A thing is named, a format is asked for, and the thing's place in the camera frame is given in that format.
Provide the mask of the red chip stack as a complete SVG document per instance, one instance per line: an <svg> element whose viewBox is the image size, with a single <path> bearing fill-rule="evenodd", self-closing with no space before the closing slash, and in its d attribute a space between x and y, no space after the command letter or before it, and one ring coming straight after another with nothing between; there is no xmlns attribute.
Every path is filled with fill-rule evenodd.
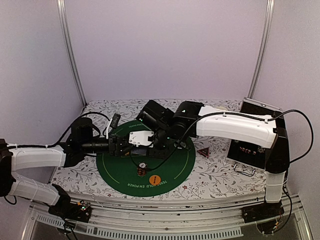
<svg viewBox="0 0 320 240"><path fill-rule="evenodd" d="M144 177L147 174L148 165L145 162L140 162L137 167L137 175L139 177Z"/></svg>

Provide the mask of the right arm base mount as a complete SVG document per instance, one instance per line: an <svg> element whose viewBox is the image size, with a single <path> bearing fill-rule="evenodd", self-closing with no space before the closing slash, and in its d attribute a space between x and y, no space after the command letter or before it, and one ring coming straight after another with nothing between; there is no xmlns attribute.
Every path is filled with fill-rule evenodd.
<svg viewBox="0 0 320 240"><path fill-rule="evenodd" d="M285 213L282 204L260 203L241 208L241 216L245 223L256 223L257 230L263 235L274 234Z"/></svg>

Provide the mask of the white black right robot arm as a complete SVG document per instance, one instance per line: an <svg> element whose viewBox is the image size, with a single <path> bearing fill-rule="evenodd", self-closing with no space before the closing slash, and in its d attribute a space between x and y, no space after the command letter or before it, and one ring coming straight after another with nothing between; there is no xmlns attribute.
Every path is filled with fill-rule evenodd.
<svg viewBox="0 0 320 240"><path fill-rule="evenodd" d="M292 160L284 113L259 102L244 100L246 111L236 112L183 101L176 110L148 101L136 119L144 130L130 132L129 142L149 155L171 159L189 138L229 139L227 159L261 170L264 200L258 213L269 218L278 210L285 176Z"/></svg>

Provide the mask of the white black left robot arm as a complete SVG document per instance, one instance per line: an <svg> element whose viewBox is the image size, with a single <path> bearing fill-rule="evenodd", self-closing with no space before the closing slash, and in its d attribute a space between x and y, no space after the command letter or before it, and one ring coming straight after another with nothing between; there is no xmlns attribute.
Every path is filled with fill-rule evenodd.
<svg viewBox="0 0 320 240"><path fill-rule="evenodd" d="M17 170L62 167L70 168L90 154L109 154L120 157L131 149L128 136L101 135L87 114L76 118L66 130L66 141L52 145L18 145L0 140L0 195L16 196L42 202L55 208L63 217L74 213L68 193L59 185L43 184L17 174Z"/></svg>

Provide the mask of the orange round blind button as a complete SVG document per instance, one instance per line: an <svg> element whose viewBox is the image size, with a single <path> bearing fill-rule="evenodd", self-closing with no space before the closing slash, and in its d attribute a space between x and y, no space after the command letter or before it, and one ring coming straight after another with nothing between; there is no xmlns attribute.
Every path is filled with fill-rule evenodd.
<svg viewBox="0 0 320 240"><path fill-rule="evenodd" d="M152 175L149 177L149 183L153 186L159 185L162 179L159 175Z"/></svg>

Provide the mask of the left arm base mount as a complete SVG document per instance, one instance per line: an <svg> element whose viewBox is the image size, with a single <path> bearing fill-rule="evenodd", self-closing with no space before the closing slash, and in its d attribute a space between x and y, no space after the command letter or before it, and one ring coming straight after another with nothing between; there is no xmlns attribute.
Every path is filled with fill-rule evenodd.
<svg viewBox="0 0 320 240"><path fill-rule="evenodd" d="M51 205L48 213L58 216L63 220L74 220L88 223L92 214L91 203L80 200L72 203L70 200L59 200L55 205Z"/></svg>

